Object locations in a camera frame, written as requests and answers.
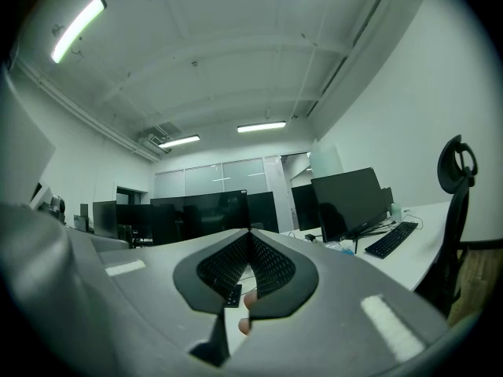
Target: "black keyboard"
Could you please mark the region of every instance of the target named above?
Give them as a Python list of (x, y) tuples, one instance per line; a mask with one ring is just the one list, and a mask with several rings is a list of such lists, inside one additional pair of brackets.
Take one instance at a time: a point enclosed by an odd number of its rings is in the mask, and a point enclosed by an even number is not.
[(385, 258), (398, 247), (417, 227), (415, 222), (400, 222), (396, 228), (385, 237), (368, 246), (365, 251), (379, 258)]
[(227, 298), (226, 307), (239, 307), (239, 299), (241, 297), (241, 288), (243, 285), (238, 284), (234, 287), (233, 291), (230, 292), (229, 297)]

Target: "white wall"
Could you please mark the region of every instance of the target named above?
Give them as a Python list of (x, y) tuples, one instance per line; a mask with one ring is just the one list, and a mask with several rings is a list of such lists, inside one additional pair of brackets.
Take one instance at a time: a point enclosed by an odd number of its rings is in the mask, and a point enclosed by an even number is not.
[[(318, 136), (325, 135), (372, 82), (406, 32), (422, 1), (381, 0), (340, 72), (310, 116)], [(322, 167), (321, 170), (324, 175), (330, 175), (335, 169)]]
[(299, 187), (301, 185), (310, 185), (313, 178), (313, 172), (305, 170), (292, 179), (292, 187)]
[(499, 239), (502, 85), (499, 59), (466, 7), (424, 0), (387, 62), (320, 144), (337, 147), (344, 171), (374, 167), (381, 186), (413, 206), (450, 199), (439, 186), (437, 160), (461, 134), (479, 162), (462, 239)]
[(41, 91), (21, 71), (12, 74), (14, 86), (28, 114), (56, 147), (42, 175), (54, 195), (66, 203), (66, 222), (88, 203), (112, 200), (116, 187), (149, 190), (150, 162), (129, 153), (96, 133)]

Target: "office chair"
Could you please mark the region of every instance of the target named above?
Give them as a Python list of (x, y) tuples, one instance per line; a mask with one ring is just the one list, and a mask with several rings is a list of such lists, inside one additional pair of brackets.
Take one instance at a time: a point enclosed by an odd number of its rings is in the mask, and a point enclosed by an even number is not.
[[(472, 169), (464, 165), (463, 152), (467, 152), (472, 158)], [(459, 155), (461, 167), (457, 164), (456, 154)], [(457, 135), (442, 150), (437, 166), (440, 186), (445, 192), (453, 195), (447, 211), (442, 248), (439, 259), (416, 289), (416, 293), (423, 296), (446, 317), (453, 303), (461, 296), (458, 276), (468, 249), (463, 247), (460, 257), (457, 252), (461, 249), (459, 243), (468, 213), (469, 189), (475, 185), (477, 173), (478, 167), (473, 151), (467, 144), (461, 142), (461, 135)]]
[(176, 225), (174, 205), (152, 205), (152, 240), (154, 246), (184, 240)]
[(190, 239), (204, 236), (203, 217), (197, 206), (184, 205), (183, 220), (187, 226), (187, 233), (189, 234)]
[(117, 225), (117, 233), (119, 234), (119, 240), (128, 242), (129, 248), (134, 248), (131, 225)]

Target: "hand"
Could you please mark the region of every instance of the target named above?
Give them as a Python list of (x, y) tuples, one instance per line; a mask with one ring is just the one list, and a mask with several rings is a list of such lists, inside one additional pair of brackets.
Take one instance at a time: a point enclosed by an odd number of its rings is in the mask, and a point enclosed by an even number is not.
[[(257, 300), (258, 298), (256, 289), (248, 292), (243, 299), (244, 305), (248, 310), (250, 309), (250, 306), (253, 305), (253, 303), (255, 303)], [(248, 318), (241, 318), (237, 326), (239, 327), (239, 331), (241, 331), (243, 334), (248, 335), (250, 333), (250, 320)]]

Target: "computer monitor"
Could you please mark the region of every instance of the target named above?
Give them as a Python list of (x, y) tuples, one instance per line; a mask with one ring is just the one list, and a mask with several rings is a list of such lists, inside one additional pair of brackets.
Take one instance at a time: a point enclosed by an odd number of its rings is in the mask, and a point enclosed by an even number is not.
[(89, 205), (88, 204), (80, 204), (80, 216), (84, 218), (89, 217)]
[(149, 204), (117, 204), (117, 224), (130, 225), (135, 239), (152, 239), (151, 207)]
[(384, 197), (384, 205), (386, 206), (386, 211), (391, 213), (391, 205), (395, 202), (393, 200), (393, 193), (391, 192), (391, 187), (382, 188), (381, 192)]
[(247, 199), (250, 226), (256, 229), (279, 233), (274, 194), (272, 192), (249, 194)]
[(93, 203), (94, 234), (118, 239), (115, 201)]
[(352, 238), (383, 219), (384, 195), (372, 168), (315, 178), (311, 183), (325, 242)]
[(293, 202), (296, 205), (299, 229), (309, 230), (319, 228), (318, 201), (314, 194), (313, 185), (294, 187), (292, 188), (292, 194)]
[(194, 239), (228, 229), (248, 228), (246, 190), (151, 199), (154, 244)]

